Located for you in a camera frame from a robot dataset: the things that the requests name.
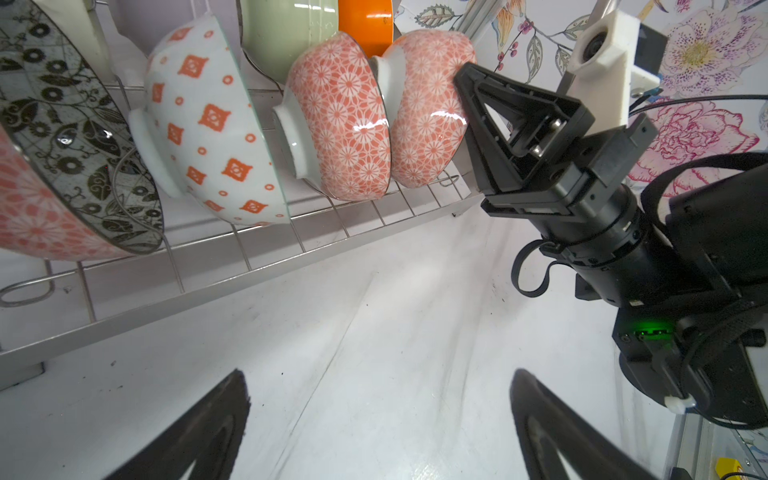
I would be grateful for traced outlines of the patterned bowl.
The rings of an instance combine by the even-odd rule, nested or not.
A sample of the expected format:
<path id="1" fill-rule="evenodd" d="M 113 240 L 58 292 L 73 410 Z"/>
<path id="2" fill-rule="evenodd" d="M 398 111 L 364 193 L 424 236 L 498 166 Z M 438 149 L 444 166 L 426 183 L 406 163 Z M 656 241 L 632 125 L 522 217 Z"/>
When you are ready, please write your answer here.
<path id="1" fill-rule="evenodd" d="M 273 116 L 296 179 L 340 201 L 387 192 L 389 121 L 368 58 L 350 35 L 338 32 L 295 60 Z"/>
<path id="2" fill-rule="evenodd" d="M 219 219 L 266 227 L 290 221 L 258 115 L 212 14 L 151 52 L 145 100 L 128 117 L 143 164 L 168 196 L 189 195 Z"/>
<path id="3" fill-rule="evenodd" d="M 391 176 L 407 188 L 438 178 L 464 139 L 467 119 L 453 79 L 476 61 L 456 31 L 414 30 L 369 60 L 390 124 Z"/>
<path id="4" fill-rule="evenodd" d="M 158 189 L 96 71 L 41 6 L 2 2 L 2 248 L 104 260 L 158 250 L 163 229 Z"/>

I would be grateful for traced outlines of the cream bowl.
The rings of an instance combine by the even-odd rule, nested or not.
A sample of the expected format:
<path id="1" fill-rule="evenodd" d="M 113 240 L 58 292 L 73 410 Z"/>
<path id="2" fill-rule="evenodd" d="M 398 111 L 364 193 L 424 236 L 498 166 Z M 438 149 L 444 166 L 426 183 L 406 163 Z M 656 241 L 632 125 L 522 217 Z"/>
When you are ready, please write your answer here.
<path id="1" fill-rule="evenodd" d="M 95 2 L 85 0 L 35 0 L 77 48 L 97 76 L 113 83 L 108 45 L 96 13 Z"/>

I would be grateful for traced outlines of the patterned bowl front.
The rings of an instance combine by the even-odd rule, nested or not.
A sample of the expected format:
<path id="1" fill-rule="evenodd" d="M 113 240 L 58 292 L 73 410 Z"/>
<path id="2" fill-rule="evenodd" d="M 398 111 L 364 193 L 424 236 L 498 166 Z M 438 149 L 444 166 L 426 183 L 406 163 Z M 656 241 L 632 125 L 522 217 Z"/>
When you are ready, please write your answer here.
<path id="1" fill-rule="evenodd" d="M 163 229 L 158 189 L 96 71 L 41 6 L 2 2 L 2 248 L 104 260 L 158 250 Z"/>

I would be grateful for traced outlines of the green bowl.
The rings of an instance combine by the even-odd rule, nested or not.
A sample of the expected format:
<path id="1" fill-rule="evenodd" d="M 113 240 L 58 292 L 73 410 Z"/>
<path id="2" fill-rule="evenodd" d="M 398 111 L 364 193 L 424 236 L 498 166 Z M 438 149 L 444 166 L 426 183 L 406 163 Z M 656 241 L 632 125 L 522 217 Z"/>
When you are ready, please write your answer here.
<path id="1" fill-rule="evenodd" d="M 300 55 L 338 31 L 336 0 L 242 0 L 237 7 L 246 59 L 278 84 Z"/>

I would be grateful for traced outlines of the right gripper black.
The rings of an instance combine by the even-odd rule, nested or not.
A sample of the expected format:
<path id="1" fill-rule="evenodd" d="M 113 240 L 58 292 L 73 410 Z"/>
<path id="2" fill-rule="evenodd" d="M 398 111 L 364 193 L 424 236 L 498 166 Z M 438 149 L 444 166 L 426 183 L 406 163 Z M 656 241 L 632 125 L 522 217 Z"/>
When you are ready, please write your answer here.
<path id="1" fill-rule="evenodd" d="M 529 221 L 534 251 L 559 264 L 653 264 L 660 240 L 624 180 L 658 131 L 646 115 L 586 135 L 594 117 L 574 98 L 475 63 L 453 78 L 482 209 Z"/>

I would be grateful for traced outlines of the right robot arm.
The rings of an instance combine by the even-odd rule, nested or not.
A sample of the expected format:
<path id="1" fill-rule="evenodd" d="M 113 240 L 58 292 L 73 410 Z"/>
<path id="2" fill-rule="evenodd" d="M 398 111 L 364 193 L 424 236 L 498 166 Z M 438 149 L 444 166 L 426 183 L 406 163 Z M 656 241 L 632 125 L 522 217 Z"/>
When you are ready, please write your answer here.
<path id="1" fill-rule="evenodd" d="M 686 167 L 631 191 L 625 177 L 659 138 L 643 111 L 598 131 L 581 101 L 473 63 L 454 85 L 483 210 L 540 234 L 512 278 L 536 252 L 570 268 L 578 299 L 617 308 L 619 365 L 636 389 L 726 428 L 764 428 L 767 390 L 748 352 L 767 344 L 766 154 L 694 161 L 731 176 L 670 199 L 662 214 Z"/>

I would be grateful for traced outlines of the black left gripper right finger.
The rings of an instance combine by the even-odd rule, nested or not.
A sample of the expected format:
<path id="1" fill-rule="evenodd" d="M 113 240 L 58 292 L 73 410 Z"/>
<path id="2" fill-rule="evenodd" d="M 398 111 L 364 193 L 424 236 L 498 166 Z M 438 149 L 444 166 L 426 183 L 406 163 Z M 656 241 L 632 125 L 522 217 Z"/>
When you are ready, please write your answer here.
<path id="1" fill-rule="evenodd" d="M 511 382 L 511 412 L 531 479 L 651 479 L 615 445 L 525 369 Z"/>

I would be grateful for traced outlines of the purple bowl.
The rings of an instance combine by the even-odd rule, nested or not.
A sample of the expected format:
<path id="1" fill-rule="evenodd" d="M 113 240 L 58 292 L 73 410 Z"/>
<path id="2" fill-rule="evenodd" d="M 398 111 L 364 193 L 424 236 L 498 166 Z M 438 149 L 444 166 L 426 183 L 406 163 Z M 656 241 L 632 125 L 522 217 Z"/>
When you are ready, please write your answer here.
<path id="1" fill-rule="evenodd" d="M 230 46 L 239 47 L 241 24 L 234 0 L 123 0 L 107 2 L 117 31 L 145 55 L 174 29 L 213 14 Z"/>

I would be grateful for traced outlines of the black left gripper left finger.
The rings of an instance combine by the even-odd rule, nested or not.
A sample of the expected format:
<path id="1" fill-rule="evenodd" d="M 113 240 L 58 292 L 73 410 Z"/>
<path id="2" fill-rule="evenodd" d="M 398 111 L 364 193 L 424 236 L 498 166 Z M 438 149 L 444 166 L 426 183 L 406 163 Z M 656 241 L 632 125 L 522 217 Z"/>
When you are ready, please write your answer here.
<path id="1" fill-rule="evenodd" d="M 228 479 L 250 411 L 245 375 L 235 369 L 110 479 Z"/>

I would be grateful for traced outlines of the orange white bowl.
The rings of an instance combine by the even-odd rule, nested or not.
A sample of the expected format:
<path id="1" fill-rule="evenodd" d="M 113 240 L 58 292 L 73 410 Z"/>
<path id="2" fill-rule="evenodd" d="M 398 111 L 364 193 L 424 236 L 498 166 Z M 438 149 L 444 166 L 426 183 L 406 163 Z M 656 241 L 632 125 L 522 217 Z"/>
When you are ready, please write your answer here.
<path id="1" fill-rule="evenodd" d="M 394 40 L 391 0 L 339 0 L 338 29 L 350 35 L 368 57 L 381 56 Z"/>

